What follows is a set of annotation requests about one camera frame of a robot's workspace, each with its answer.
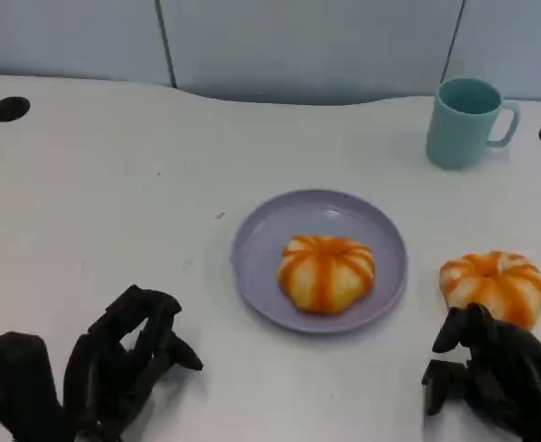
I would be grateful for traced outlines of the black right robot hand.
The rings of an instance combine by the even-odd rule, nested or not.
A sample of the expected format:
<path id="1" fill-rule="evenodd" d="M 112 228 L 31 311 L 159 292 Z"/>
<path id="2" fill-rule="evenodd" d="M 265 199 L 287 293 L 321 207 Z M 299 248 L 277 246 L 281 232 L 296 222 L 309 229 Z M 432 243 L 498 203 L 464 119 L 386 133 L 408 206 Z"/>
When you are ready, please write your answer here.
<path id="1" fill-rule="evenodd" d="M 528 330 L 496 320 L 478 303 L 450 308 L 432 350 L 458 345 L 465 363 L 433 359 L 422 376 L 424 414 L 434 416 L 451 400 L 523 441 L 541 441 L 541 342 Z"/>

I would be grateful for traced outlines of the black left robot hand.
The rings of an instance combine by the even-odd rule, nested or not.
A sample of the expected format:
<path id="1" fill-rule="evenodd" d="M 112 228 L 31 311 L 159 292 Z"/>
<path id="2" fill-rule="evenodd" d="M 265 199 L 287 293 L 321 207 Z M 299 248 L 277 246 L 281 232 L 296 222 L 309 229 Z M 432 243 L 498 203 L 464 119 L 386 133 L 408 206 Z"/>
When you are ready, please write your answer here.
<path id="1" fill-rule="evenodd" d="M 0 335 L 0 424 L 16 441 L 121 440 L 171 367 L 203 369 L 172 330 L 180 311 L 173 296 L 130 286 L 76 341 L 62 394 L 40 336 Z"/>

